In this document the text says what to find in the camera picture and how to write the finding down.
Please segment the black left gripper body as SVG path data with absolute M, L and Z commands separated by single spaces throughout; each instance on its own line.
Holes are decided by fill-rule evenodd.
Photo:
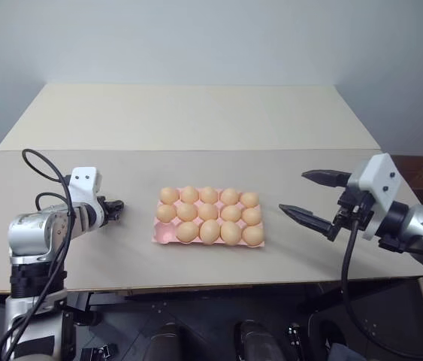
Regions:
M 100 211 L 101 211 L 100 227 L 102 227 L 102 226 L 105 226 L 108 223 L 109 212 L 108 212 L 108 209 L 107 209 L 106 198 L 104 196 L 98 196 L 97 201 L 98 201 Z

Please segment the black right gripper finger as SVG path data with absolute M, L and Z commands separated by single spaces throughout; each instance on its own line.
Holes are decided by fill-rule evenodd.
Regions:
M 351 175 L 348 172 L 330 169 L 310 170 L 301 174 L 307 180 L 326 187 L 347 187 Z
M 305 226 L 308 229 L 314 230 L 326 237 L 329 236 L 332 229 L 332 223 L 315 216 L 313 212 L 297 206 L 284 204 L 279 204 L 279 209 L 296 223 Z

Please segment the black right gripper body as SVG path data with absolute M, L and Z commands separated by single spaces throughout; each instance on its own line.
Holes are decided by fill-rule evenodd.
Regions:
M 345 188 L 337 204 L 340 206 L 327 233 L 327 239 L 334 241 L 341 229 L 352 230 L 358 222 L 358 230 L 364 231 L 373 216 L 375 198 L 368 191 Z

